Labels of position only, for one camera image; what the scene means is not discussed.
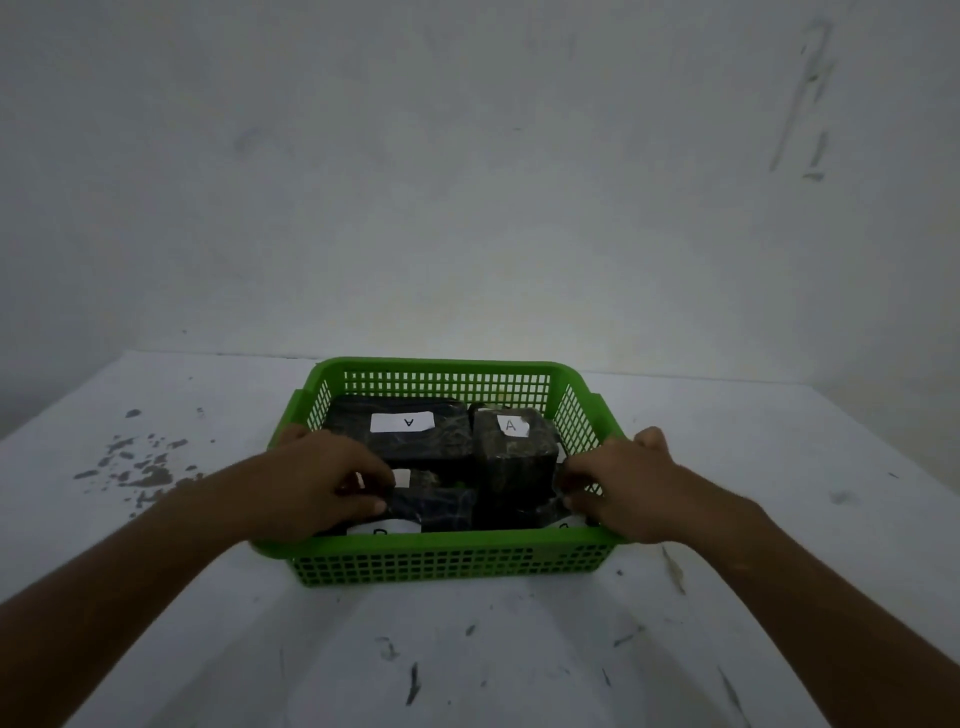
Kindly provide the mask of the person's right hand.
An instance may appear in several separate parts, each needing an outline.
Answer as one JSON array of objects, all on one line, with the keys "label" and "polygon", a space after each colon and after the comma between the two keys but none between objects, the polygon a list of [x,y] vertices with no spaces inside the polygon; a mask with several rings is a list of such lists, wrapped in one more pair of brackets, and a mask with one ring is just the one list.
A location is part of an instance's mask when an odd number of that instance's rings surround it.
[{"label": "person's right hand", "polygon": [[660,428],[632,439],[612,436],[589,452],[604,452],[607,474],[596,490],[608,503],[604,528],[630,542],[691,545],[711,528],[729,494],[674,461]]}]

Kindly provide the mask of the person's left hand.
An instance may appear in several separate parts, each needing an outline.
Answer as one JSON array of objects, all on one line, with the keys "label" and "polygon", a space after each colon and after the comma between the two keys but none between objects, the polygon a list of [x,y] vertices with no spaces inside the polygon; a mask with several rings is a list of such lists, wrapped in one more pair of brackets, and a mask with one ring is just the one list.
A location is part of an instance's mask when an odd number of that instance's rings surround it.
[{"label": "person's left hand", "polygon": [[335,522],[335,455],[365,447],[326,429],[284,428],[276,444],[242,466],[248,539],[294,543],[347,522]]}]

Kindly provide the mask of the green plastic mesh basket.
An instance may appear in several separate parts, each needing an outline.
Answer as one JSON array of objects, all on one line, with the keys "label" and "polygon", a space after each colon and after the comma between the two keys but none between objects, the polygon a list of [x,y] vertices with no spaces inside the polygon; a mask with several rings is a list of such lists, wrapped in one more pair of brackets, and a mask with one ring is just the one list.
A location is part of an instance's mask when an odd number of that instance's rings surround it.
[{"label": "green plastic mesh basket", "polygon": [[[570,366],[551,361],[334,357],[316,363],[294,390],[270,439],[289,424],[318,430],[333,399],[449,397],[467,404],[531,406],[558,427],[567,455],[622,430],[601,394]],[[454,578],[590,573],[624,544],[601,526],[255,540],[250,548],[287,564],[305,587]]]}]

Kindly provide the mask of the person's left forearm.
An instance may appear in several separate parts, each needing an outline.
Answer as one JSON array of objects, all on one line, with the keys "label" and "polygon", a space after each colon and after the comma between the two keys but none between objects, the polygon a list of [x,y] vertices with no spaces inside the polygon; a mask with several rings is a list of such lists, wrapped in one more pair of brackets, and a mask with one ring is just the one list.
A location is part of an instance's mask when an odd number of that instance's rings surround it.
[{"label": "person's left forearm", "polygon": [[0,603],[0,725],[60,728],[224,552],[249,538],[253,462],[181,484]]}]

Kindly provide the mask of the person's right forearm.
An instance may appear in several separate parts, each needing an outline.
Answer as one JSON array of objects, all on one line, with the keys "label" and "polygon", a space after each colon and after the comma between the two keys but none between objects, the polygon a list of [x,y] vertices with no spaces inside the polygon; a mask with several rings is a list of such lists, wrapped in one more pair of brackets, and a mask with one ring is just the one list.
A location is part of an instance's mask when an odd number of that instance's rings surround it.
[{"label": "person's right forearm", "polygon": [[700,478],[693,549],[744,603],[831,728],[960,728],[960,664],[792,539]]}]

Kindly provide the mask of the wide black wrapped block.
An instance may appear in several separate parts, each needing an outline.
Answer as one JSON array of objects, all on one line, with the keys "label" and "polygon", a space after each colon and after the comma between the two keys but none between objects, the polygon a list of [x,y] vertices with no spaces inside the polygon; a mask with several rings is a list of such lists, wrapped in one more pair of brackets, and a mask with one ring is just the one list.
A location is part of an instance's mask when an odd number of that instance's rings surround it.
[{"label": "wide black wrapped block", "polygon": [[361,443],[392,469],[427,471],[447,487],[474,482],[474,435],[461,400],[340,394],[322,427]]}]

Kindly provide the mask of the tall black wrapped block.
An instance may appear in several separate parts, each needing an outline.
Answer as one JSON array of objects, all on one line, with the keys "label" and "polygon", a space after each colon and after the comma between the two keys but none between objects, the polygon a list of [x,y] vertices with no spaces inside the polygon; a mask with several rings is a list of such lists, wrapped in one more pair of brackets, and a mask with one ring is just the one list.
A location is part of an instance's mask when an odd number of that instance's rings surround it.
[{"label": "tall black wrapped block", "polygon": [[560,437],[535,408],[472,411],[479,490],[475,521],[486,528],[534,528],[536,512],[556,497]]}]

